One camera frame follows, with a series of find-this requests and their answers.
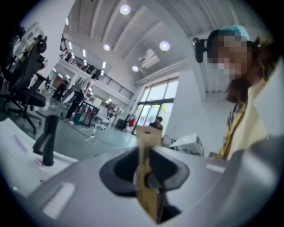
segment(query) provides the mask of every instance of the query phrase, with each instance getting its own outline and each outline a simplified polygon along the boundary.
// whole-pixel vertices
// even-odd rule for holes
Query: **light blue floor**
[[[0,98],[0,107],[2,107],[3,102],[4,99]],[[7,108],[8,107],[15,108],[14,104],[7,105]],[[56,108],[49,108],[48,111],[56,112]],[[2,113],[0,109],[0,121],[13,116],[15,115],[11,114],[11,116],[8,116],[6,113]],[[37,127],[36,135],[32,134],[32,127],[28,124],[28,122],[20,119],[15,123],[26,134],[36,140],[43,132],[45,120],[42,117],[43,124],[41,126],[38,126],[37,120],[33,120],[33,122]],[[95,145],[93,145],[91,140],[85,142],[89,135],[93,134],[93,130],[79,132],[81,128],[88,127],[83,125],[70,125],[63,119],[60,119],[56,131],[55,151],[66,156],[82,160],[96,154],[115,152],[123,148],[130,148],[137,145],[136,136],[120,131],[114,127],[106,130],[96,130],[96,138],[93,139]]]

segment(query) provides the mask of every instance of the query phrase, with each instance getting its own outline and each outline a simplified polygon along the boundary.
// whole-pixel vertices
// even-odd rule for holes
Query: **recessed light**
[[[139,71],[139,69],[138,69],[137,66],[132,66],[132,70],[133,70],[134,72],[138,72],[138,71]]]
[[[106,50],[106,51],[109,51],[110,50],[110,46],[108,44],[104,44],[103,45],[103,48]]]
[[[168,51],[170,49],[170,44],[166,41],[160,43],[160,49],[162,51]]]
[[[131,11],[130,6],[129,5],[123,5],[122,7],[120,7],[120,13],[123,15],[127,15],[129,14]]]

